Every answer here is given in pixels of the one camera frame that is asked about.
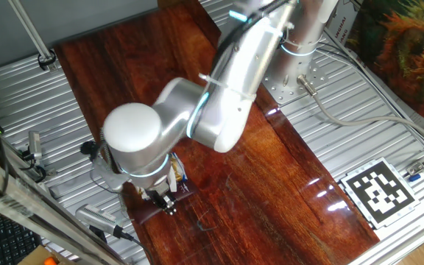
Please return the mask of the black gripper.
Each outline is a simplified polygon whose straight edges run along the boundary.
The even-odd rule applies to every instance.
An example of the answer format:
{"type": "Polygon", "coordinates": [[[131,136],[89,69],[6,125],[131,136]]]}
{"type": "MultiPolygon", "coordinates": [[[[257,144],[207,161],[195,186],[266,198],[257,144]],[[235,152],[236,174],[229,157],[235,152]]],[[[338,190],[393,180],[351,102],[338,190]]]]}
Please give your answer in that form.
{"type": "Polygon", "coordinates": [[[146,190],[146,195],[152,202],[165,211],[168,215],[174,215],[177,210],[174,206],[176,198],[170,191],[168,183],[161,183],[146,190]]]}

